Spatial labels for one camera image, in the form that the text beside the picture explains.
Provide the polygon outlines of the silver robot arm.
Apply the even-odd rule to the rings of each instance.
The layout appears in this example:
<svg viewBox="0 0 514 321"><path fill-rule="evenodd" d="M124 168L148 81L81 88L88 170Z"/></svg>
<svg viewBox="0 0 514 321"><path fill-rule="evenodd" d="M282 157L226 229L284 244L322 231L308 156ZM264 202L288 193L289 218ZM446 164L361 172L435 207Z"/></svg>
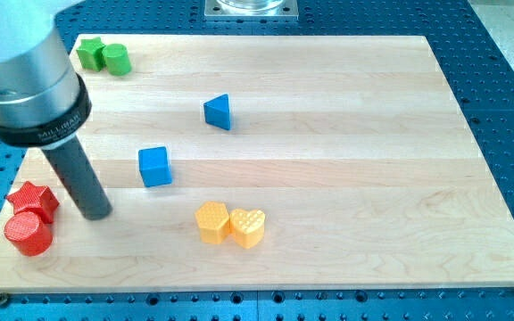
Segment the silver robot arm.
<svg viewBox="0 0 514 321"><path fill-rule="evenodd" d="M91 102L56 28L78 0L0 0L0 140L60 144L87 120Z"/></svg>

